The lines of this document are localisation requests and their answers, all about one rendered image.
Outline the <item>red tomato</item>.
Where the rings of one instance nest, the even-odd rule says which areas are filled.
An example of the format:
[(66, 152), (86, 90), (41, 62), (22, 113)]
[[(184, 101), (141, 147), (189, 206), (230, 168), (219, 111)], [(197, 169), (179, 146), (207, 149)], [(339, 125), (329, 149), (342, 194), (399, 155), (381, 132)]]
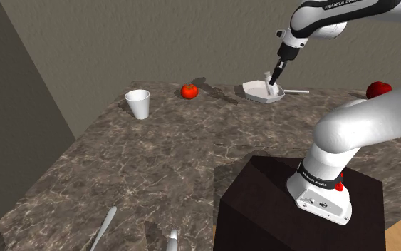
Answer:
[(186, 83), (180, 90), (180, 95), (185, 99), (193, 99), (198, 96), (198, 87), (192, 83)]

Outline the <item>dark robot stand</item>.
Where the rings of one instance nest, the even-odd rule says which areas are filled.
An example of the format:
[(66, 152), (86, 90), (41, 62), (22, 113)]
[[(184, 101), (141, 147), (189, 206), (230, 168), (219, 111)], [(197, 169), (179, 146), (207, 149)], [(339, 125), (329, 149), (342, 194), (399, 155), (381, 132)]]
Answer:
[(353, 213), (338, 225), (289, 195), (286, 181), (299, 162), (251, 157), (220, 199), (213, 251), (386, 251), (382, 183), (344, 168)]

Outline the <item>red apple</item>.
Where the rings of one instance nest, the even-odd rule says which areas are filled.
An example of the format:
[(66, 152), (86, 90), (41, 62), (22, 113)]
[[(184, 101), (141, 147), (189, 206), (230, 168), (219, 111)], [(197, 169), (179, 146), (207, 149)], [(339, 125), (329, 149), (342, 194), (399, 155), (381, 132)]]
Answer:
[(371, 99), (380, 96), (384, 93), (390, 92), (391, 90), (392, 86), (390, 84), (381, 81), (376, 81), (368, 86), (365, 95), (367, 99)]

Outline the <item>white angular bowl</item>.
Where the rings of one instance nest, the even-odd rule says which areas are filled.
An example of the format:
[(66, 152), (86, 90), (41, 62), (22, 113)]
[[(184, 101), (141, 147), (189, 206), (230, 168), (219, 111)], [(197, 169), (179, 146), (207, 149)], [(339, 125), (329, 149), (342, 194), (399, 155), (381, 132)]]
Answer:
[(243, 83), (242, 88), (246, 98), (259, 103), (277, 102), (285, 96), (285, 93), (280, 86), (278, 86), (279, 92), (277, 96), (269, 95), (265, 81), (260, 80)]

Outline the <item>small white bottle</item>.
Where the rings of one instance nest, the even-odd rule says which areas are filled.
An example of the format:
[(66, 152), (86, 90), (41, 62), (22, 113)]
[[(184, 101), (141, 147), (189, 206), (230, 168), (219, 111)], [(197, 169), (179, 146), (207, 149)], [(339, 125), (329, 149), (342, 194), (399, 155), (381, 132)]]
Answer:
[(271, 73), (269, 71), (264, 73), (265, 75), (265, 84), (269, 95), (278, 95), (279, 89), (276, 82), (271, 84)]

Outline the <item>white cup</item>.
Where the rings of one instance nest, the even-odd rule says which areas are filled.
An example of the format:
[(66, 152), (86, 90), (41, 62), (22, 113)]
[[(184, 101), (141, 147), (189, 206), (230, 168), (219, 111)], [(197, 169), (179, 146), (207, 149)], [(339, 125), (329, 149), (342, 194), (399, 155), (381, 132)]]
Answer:
[(134, 117), (144, 120), (149, 116), (150, 92), (144, 89), (136, 89), (125, 94), (125, 100)]

